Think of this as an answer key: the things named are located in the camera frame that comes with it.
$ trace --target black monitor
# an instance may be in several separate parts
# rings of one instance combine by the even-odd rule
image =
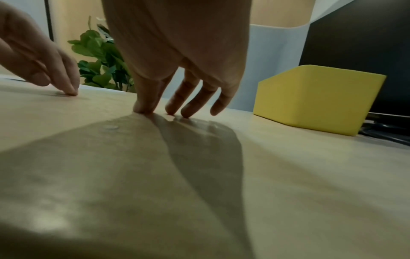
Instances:
[[[386,75],[371,112],[410,116],[410,0],[354,0],[312,23],[306,64]]]

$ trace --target green plant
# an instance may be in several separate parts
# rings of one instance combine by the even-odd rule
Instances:
[[[80,40],[68,41],[72,44],[71,49],[75,53],[97,59],[95,62],[85,60],[78,62],[80,75],[85,78],[84,84],[134,92],[132,87],[134,80],[110,36],[110,31],[102,24],[98,24],[97,27],[99,32],[91,28],[90,16],[88,18],[89,30],[81,34]]]

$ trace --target yellow container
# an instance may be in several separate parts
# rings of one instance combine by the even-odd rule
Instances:
[[[305,65],[259,83],[253,113],[289,126],[355,136],[386,76]]]

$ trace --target table surface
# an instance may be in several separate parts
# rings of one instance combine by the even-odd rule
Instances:
[[[406,146],[0,85],[1,258],[409,258]]]

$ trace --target white panel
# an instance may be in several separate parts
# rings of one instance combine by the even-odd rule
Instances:
[[[49,36],[46,6],[44,0],[1,0],[26,13],[36,21],[41,30]]]
[[[354,0],[316,0],[310,22],[314,22]]]
[[[229,108],[253,111],[260,81],[299,66],[308,30],[309,25],[291,29],[251,25],[245,74]],[[184,70],[179,69],[163,97],[170,98],[183,78]],[[219,91],[208,103],[215,102],[218,95]]]

